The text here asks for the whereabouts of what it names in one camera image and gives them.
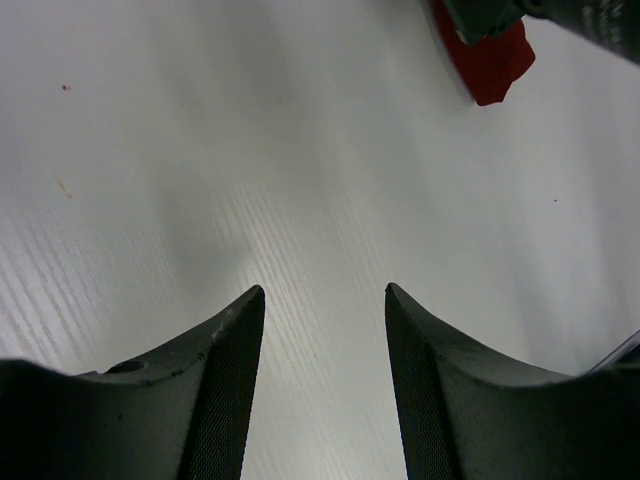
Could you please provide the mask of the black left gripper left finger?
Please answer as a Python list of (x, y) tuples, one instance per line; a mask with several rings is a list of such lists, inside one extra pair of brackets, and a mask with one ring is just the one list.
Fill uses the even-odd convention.
[(252, 287), (103, 373), (1, 364), (5, 479), (237, 479), (264, 327)]

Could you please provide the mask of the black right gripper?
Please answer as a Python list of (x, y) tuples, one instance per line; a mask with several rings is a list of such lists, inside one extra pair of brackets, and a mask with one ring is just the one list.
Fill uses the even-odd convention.
[(638, 0), (445, 0), (444, 6), (463, 42), (471, 46), (534, 18), (639, 63)]

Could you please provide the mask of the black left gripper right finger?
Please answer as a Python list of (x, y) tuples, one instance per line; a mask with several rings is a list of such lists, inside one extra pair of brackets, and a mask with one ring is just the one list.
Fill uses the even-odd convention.
[(389, 359), (411, 479), (635, 479), (639, 339), (568, 376), (504, 355), (396, 284)]

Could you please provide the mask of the dark red cloth napkin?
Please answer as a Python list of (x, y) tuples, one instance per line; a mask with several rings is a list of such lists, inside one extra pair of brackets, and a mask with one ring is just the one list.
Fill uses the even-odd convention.
[(475, 103), (485, 107), (503, 102), (536, 59), (522, 17), (498, 21), (493, 33), (481, 33), (473, 44), (456, 26), (445, 1), (430, 6), (449, 59)]

